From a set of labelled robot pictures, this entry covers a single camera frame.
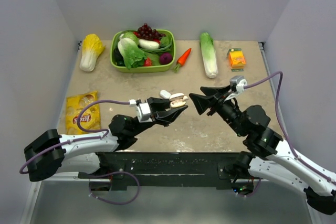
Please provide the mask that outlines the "pink earbud charging case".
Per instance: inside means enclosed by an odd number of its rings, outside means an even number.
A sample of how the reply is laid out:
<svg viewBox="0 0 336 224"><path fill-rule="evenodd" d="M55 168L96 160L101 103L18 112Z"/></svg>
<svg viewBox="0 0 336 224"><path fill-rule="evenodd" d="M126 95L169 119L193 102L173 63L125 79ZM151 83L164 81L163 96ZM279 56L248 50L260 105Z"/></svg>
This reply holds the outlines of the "pink earbud charging case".
<svg viewBox="0 0 336 224"><path fill-rule="evenodd" d="M183 93L176 93L176 94L172 94L169 97L169 101L170 101L170 108L174 109L174 108L179 108L182 106L185 106L188 100L188 96L186 96Z"/></svg>

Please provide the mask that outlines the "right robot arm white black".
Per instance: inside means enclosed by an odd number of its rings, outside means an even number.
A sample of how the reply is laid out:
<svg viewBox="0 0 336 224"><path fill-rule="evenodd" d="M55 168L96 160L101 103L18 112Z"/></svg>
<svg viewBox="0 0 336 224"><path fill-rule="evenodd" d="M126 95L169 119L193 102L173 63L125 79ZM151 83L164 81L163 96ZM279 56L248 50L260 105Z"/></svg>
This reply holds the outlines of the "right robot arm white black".
<svg viewBox="0 0 336 224"><path fill-rule="evenodd" d="M335 173L296 151L269 128L270 117L261 105L241 111L236 98L248 87L240 82L223 88L201 87L202 94L190 93L198 114L217 113L237 136L244 137L247 151L239 153L225 171L235 178L249 175L293 189L318 212L335 214Z"/></svg>

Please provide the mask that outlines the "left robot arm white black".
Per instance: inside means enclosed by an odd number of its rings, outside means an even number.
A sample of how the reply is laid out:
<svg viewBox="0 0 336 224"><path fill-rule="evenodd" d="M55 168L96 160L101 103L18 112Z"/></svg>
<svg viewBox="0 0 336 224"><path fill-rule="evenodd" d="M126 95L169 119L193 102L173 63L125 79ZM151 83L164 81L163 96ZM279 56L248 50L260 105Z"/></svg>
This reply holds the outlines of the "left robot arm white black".
<svg viewBox="0 0 336 224"><path fill-rule="evenodd" d="M99 153L124 151L137 141L137 135L158 124L169 126L187 109L188 97L182 93L170 98L150 97L144 102L108 100L108 103L135 108L135 117L115 115L108 128L84 131L83 135L59 134L56 129L45 131L24 148L25 164L19 173L27 174L31 182L39 182L58 173L80 172L103 178L109 165L99 158Z"/></svg>

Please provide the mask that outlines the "white earbud charging case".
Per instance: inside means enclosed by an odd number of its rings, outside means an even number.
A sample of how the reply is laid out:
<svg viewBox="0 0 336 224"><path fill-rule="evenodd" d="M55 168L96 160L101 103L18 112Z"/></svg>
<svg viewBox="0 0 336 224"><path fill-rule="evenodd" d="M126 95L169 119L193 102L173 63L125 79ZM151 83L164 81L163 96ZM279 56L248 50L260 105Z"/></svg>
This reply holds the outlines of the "white earbud charging case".
<svg viewBox="0 0 336 224"><path fill-rule="evenodd" d="M160 97L162 97L164 99L169 99L170 96L171 96L171 94L168 91L166 91L166 90L161 90L159 92L159 95L160 95Z"/></svg>

